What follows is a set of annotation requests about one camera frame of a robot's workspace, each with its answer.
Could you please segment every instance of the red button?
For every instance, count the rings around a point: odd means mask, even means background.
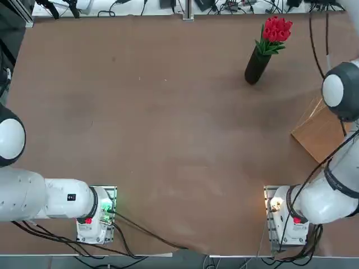
[[[295,224],[301,223],[301,220],[298,219],[297,217],[294,217],[294,218],[293,218],[293,221],[294,221]]]

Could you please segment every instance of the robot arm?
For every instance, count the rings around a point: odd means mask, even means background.
[[[337,0],[349,13],[359,35],[359,1]],[[359,59],[343,62],[330,70],[323,81],[323,100],[344,122],[353,122],[349,139],[358,130]],[[281,186],[270,201],[277,236],[283,244],[303,245],[309,223],[324,224],[359,211],[359,143],[357,138],[342,147],[319,175],[299,193],[302,185]],[[288,219],[283,234],[285,221]]]
[[[109,193],[76,179],[44,179],[5,167],[21,156],[25,144],[23,123],[0,104],[0,221],[75,218],[78,240],[111,242],[113,215],[107,210],[113,210],[115,203]]]

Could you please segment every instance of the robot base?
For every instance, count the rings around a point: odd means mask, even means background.
[[[98,195],[98,206],[94,217],[82,224],[76,220],[77,241],[89,244],[105,244],[113,241],[114,215],[107,210],[116,210],[117,187],[92,186]]]
[[[267,222],[269,238],[271,241],[272,252],[279,249],[282,241],[283,229],[289,215],[286,196],[290,186],[265,186],[264,196],[267,209]],[[292,216],[289,220],[284,233],[282,249],[284,246],[305,245],[308,233],[309,222],[294,223]]]

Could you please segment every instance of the brown table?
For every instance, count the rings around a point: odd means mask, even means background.
[[[243,79],[265,16],[122,17],[42,21],[28,29],[8,106],[27,147],[16,167],[118,186],[118,209],[200,252],[255,255],[263,186],[301,183],[314,160],[289,135],[321,79],[308,15],[261,81]],[[325,68],[324,16],[315,42]],[[346,14],[331,15],[333,64],[358,55]],[[74,220],[41,221],[75,237]],[[319,255],[359,256],[359,219],[324,226]],[[9,223],[2,254],[71,253]],[[123,225],[136,253],[173,251]],[[110,247],[123,250],[119,237]],[[269,255],[267,232],[262,255]]]

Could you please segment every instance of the red flower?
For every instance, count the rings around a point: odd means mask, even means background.
[[[269,39],[269,35],[270,35],[270,29],[265,28],[264,31],[263,31],[263,38],[264,39]]]
[[[268,19],[265,21],[264,27],[265,27],[265,28],[271,28],[271,18],[268,18]]]
[[[263,39],[269,42],[284,42],[291,35],[290,28],[293,23],[284,18],[273,16],[265,21]]]
[[[270,32],[268,40],[269,40],[269,42],[276,42],[277,41],[277,32],[275,32],[275,31]]]
[[[291,29],[292,25],[293,25],[293,23],[291,21],[287,21],[284,26],[284,30],[289,31]]]
[[[286,41],[289,37],[290,37],[290,35],[291,35],[291,32],[290,31],[286,31],[286,32],[284,32],[285,33],[285,40],[284,41]]]
[[[285,25],[286,25],[286,20],[284,18],[281,18],[277,22],[277,28],[279,29],[279,31],[284,31]]]

